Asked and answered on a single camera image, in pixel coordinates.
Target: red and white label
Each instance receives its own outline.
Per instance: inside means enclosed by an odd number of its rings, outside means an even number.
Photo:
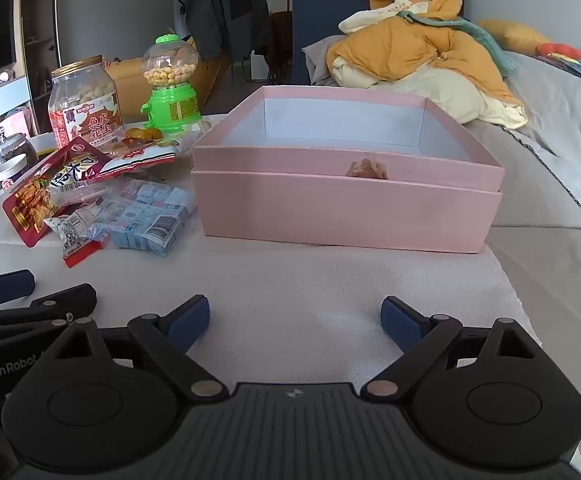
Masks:
[[[101,146],[116,140],[115,130],[123,126],[117,92],[48,115],[58,148],[75,137],[83,137],[91,146]]]

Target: green fabric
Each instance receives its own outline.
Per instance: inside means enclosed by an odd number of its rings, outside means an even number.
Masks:
[[[499,44],[494,41],[494,38],[486,30],[481,28],[479,25],[475,25],[475,23],[465,20],[464,18],[451,20],[449,22],[444,22],[442,20],[429,20],[428,18],[418,16],[410,10],[402,10],[401,12],[398,12],[397,15],[409,22],[431,25],[432,27],[449,27],[465,32],[488,51],[488,54],[493,58],[493,61],[502,77],[508,77],[516,68],[513,60],[506,56]]]

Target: blue tissue package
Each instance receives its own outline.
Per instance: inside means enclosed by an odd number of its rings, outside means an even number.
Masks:
[[[91,237],[120,249],[166,256],[196,208],[192,192],[131,178],[115,181],[91,226]]]

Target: orange blanket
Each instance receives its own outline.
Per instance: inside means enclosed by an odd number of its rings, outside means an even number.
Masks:
[[[370,0],[370,7],[379,9],[394,1]],[[426,0],[410,1],[419,3]],[[433,0],[429,2],[428,12],[419,15],[429,20],[456,20],[461,6],[461,0]],[[488,51],[460,30],[429,27],[394,16],[353,32],[334,44],[327,54],[329,70],[338,57],[389,82],[404,78],[430,62],[433,68],[460,73],[495,99],[523,106],[504,83]]]

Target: yellow pillow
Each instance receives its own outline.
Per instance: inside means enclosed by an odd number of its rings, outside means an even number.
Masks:
[[[477,22],[477,25],[487,30],[502,49],[527,56],[535,56],[539,44],[552,43],[540,32],[521,23],[506,20],[481,20]]]

